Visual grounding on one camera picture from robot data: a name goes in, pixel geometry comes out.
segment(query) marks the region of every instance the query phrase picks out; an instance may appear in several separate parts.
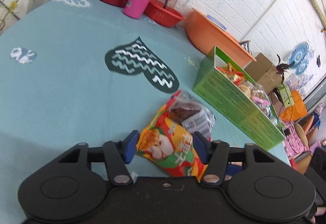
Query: white brick wall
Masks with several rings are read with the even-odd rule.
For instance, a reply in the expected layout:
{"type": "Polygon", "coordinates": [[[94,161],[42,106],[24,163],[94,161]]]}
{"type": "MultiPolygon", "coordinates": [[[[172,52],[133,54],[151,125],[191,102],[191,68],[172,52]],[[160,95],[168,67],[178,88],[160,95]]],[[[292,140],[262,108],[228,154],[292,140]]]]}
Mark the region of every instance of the white brick wall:
{"type": "MultiPolygon", "coordinates": [[[[263,15],[274,0],[189,0],[183,12],[196,8],[204,14],[210,14],[220,20],[236,39],[245,36],[255,22],[263,15]]],[[[277,54],[282,59],[293,48],[306,41],[315,51],[313,61],[306,74],[315,77],[306,86],[310,90],[326,73],[325,34],[320,33],[322,23],[309,0],[279,0],[263,17],[259,27],[249,35],[253,55],[263,52],[273,63],[277,63],[277,54]],[[320,54],[322,67],[315,61],[320,54]]]]}

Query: box of snacks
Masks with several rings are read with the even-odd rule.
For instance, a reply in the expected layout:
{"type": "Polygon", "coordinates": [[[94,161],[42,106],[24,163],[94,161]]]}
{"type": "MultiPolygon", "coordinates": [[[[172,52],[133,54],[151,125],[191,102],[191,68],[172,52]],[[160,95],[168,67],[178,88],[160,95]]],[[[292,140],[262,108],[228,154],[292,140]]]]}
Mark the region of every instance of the box of snacks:
{"type": "Polygon", "coordinates": [[[218,47],[201,61],[193,91],[263,149],[284,140],[283,123],[263,87],[218,47]]]}

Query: red and yellow food package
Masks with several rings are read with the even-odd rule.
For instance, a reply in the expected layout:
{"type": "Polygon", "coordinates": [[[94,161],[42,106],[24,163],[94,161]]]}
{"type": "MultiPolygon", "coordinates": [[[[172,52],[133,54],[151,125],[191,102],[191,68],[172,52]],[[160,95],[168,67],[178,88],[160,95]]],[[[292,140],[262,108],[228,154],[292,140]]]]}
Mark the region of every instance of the red and yellow food package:
{"type": "Polygon", "coordinates": [[[201,179],[207,165],[202,164],[192,145],[192,136],[168,118],[166,105],[142,132],[137,154],[151,160],[171,176],[201,179]]]}

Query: yellow flower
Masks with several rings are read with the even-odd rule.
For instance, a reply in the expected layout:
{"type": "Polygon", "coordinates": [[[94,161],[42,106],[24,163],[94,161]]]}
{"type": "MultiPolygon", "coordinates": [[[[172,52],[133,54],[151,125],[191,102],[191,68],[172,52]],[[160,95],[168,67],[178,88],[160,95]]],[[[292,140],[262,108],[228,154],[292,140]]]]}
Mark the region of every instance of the yellow flower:
{"type": "Polygon", "coordinates": [[[13,12],[18,7],[17,2],[11,2],[9,5],[9,11],[13,12]]]}

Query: heart pattern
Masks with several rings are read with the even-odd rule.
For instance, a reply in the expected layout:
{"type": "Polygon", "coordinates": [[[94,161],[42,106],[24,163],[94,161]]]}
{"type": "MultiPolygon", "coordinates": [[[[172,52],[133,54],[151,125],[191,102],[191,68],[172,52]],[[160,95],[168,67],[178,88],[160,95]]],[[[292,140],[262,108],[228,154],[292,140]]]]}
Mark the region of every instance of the heart pattern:
{"type": "Polygon", "coordinates": [[[138,37],[135,41],[118,46],[105,54],[105,64],[110,71],[123,75],[144,73],[146,79],[164,93],[179,89],[174,72],[138,37]]]}

